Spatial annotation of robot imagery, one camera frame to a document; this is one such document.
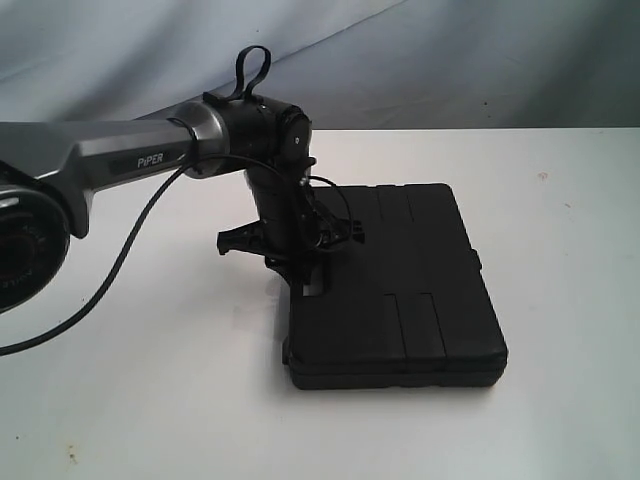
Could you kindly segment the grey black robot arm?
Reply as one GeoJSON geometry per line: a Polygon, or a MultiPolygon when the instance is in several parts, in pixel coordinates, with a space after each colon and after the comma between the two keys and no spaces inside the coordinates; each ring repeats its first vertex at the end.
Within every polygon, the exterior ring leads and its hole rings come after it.
{"type": "Polygon", "coordinates": [[[89,232],[100,191],[173,171],[208,179],[245,171],[255,222],[222,234],[223,251],[307,263],[358,228],[311,190],[311,122],[293,104],[205,94],[166,119],[5,122],[1,126],[1,307],[11,310],[58,273],[89,232]]]}

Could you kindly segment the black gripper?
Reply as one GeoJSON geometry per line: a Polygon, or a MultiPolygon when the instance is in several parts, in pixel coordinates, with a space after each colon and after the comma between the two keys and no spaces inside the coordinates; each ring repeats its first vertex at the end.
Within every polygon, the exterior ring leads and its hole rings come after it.
{"type": "Polygon", "coordinates": [[[222,231],[217,249],[222,255],[238,251],[264,258],[265,265],[284,278],[307,280],[325,257],[344,249],[348,242],[365,240],[361,220],[330,211],[261,210],[259,219],[222,231]]]}

